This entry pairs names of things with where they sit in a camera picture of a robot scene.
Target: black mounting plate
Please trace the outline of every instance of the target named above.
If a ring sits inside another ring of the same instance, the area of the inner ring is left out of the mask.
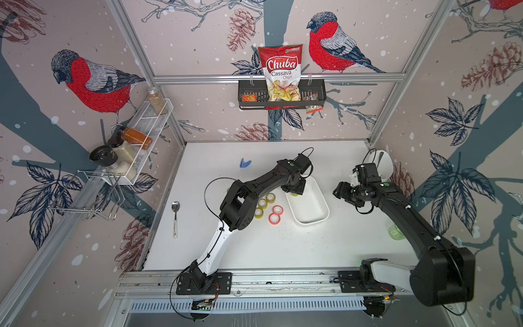
[[[230,294],[232,273],[214,273],[213,283],[220,285],[218,294]],[[202,293],[196,284],[192,281],[189,273],[183,273],[178,278],[178,287],[176,287],[176,295],[201,295],[201,294],[216,294],[216,287],[212,286],[209,291]]]
[[[368,288],[363,288],[359,270],[340,270],[338,271],[338,277],[343,280],[343,282],[339,283],[342,293],[386,292],[381,288],[381,286],[385,287],[392,293],[396,291],[394,286],[386,283],[374,283],[368,285]]]

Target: white bowl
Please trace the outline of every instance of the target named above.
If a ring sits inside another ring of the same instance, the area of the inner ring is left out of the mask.
[[[307,227],[320,223],[331,214],[327,202],[313,177],[307,177],[303,195],[285,193],[294,221],[298,226]]]

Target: snack package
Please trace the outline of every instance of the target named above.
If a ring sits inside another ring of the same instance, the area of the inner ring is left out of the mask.
[[[269,90],[269,101],[299,101],[298,83],[301,77],[301,50],[294,47],[258,48],[261,68]]]
[[[244,102],[256,102],[256,94],[244,94],[242,95],[242,100]]]
[[[318,100],[318,94],[317,93],[311,94],[311,95],[307,96],[306,100],[307,101]],[[316,112],[316,111],[323,110],[322,106],[306,106],[305,108],[306,108],[307,115],[312,114],[313,112]]]

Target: metal spoon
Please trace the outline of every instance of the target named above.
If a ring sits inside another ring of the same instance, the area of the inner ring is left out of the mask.
[[[170,206],[170,208],[174,211],[174,231],[173,231],[173,237],[178,237],[178,219],[176,219],[176,215],[178,214],[178,210],[180,210],[180,202],[174,201],[173,204]]]

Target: jar lid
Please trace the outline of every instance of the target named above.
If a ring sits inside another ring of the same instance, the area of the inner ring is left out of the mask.
[[[110,145],[111,148],[117,148],[123,144],[123,138],[121,136],[112,137],[107,141],[107,144]]]
[[[108,167],[118,160],[118,156],[110,146],[101,145],[91,151],[89,154],[89,160],[102,167]]]

